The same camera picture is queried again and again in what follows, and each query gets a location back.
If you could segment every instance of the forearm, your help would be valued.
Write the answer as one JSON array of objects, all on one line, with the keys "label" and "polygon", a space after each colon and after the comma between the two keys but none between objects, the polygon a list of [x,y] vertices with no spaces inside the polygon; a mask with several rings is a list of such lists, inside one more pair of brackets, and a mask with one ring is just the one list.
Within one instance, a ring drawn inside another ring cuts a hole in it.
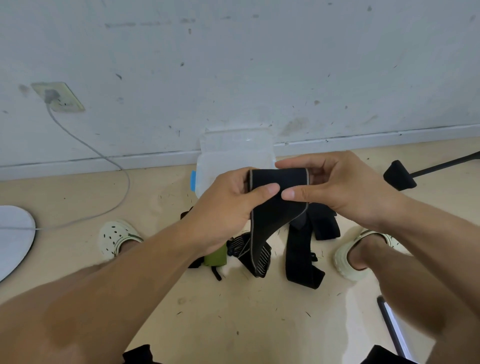
[{"label": "forearm", "polygon": [[406,197],[383,230],[480,317],[479,226]]},{"label": "forearm", "polygon": [[[145,320],[196,258],[187,234],[181,226],[172,225],[53,301],[30,328],[42,337],[38,348],[29,350],[32,362],[54,363],[51,358],[59,352],[72,350],[76,353],[69,358],[72,363],[119,360]],[[39,354],[44,361],[38,361]]]}]

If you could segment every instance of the outlet cover plate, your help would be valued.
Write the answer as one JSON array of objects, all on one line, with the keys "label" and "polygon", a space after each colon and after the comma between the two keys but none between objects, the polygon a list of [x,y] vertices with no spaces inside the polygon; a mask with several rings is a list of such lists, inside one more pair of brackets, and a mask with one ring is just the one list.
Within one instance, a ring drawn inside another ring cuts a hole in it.
[{"label": "outlet cover plate", "polygon": [[46,90],[55,90],[60,97],[50,103],[50,107],[56,112],[81,112],[84,106],[78,101],[65,82],[37,82],[31,84],[33,90],[45,100]]}]

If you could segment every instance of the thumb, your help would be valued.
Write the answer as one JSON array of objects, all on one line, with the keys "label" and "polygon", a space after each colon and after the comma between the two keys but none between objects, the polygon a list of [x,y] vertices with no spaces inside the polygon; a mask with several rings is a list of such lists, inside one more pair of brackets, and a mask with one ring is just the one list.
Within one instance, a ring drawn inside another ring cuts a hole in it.
[{"label": "thumb", "polygon": [[245,196],[248,197],[249,204],[251,205],[250,207],[253,209],[275,196],[278,191],[280,191],[280,185],[278,183],[269,183],[255,188]]},{"label": "thumb", "polygon": [[327,205],[327,188],[328,182],[322,184],[290,187],[282,191],[282,198],[287,201],[317,202]]}]

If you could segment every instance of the white baseboard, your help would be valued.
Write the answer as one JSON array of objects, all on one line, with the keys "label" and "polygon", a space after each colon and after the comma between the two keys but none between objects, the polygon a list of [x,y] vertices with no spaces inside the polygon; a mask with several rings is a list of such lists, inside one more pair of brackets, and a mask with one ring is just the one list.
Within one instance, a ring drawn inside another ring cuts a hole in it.
[{"label": "white baseboard", "polygon": [[[475,136],[480,136],[480,124],[276,143],[274,148],[275,155],[281,157],[305,153],[321,153],[336,150],[391,146]],[[187,152],[112,156],[110,158],[125,169],[135,169],[196,164],[199,155],[200,150],[193,150]],[[102,172],[114,169],[114,166],[101,158],[0,166],[0,181],[62,174]]]}]

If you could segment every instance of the power cord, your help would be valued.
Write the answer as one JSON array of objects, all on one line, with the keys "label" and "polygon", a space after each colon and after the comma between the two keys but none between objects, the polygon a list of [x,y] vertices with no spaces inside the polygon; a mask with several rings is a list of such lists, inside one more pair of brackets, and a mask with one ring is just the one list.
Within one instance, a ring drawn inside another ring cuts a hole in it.
[{"label": "power cord", "polygon": [[90,149],[91,151],[97,153],[101,158],[103,158],[104,160],[106,160],[107,162],[110,162],[111,164],[113,164],[115,167],[117,167],[119,170],[123,171],[123,173],[125,173],[125,175],[127,176],[127,191],[125,191],[125,195],[123,196],[123,198],[120,200],[120,202],[118,202],[114,207],[112,207],[111,209],[105,211],[105,212],[102,212],[100,214],[96,214],[96,215],[91,215],[91,216],[86,216],[84,218],[79,218],[77,220],[73,220],[73,221],[70,221],[70,222],[66,222],[64,224],[60,224],[60,225],[54,225],[54,226],[48,226],[46,228],[20,228],[20,227],[13,227],[13,226],[0,226],[0,230],[54,230],[54,229],[61,229],[61,228],[66,228],[67,226],[70,226],[70,225],[73,225],[73,224],[76,224],[77,222],[81,222],[81,221],[86,221],[86,220],[90,220],[90,219],[93,219],[93,218],[97,218],[99,216],[102,216],[104,214],[107,214],[109,213],[110,211],[113,211],[115,210],[116,208],[118,208],[121,204],[123,204],[123,202],[125,201],[125,199],[127,198],[127,195],[128,195],[128,192],[130,191],[130,176],[128,175],[128,172],[126,170],[124,170],[121,165],[119,165],[118,163],[114,162],[113,160],[111,160],[110,158],[104,156],[102,153],[100,153],[98,150],[96,150],[95,148],[91,147],[90,145],[88,145],[87,143],[85,143],[83,140],[81,140],[80,138],[77,138],[75,135],[73,135],[71,132],[69,132],[67,129],[65,129],[65,127],[60,124],[58,122],[58,120],[55,118],[55,116],[53,116],[52,114],[52,110],[50,108],[50,103],[59,98],[60,95],[58,94],[57,91],[55,90],[46,90],[45,91],[45,105],[47,106],[47,112],[48,114],[50,115],[50,117],[52,118],[52,120],[55,122],[55,124],[57,124],[64,132],[66,132],[69,136],[71,136],[73,139],[75,139],[76,141],[82,143],[84,146],[86,146],[88,149]]}]

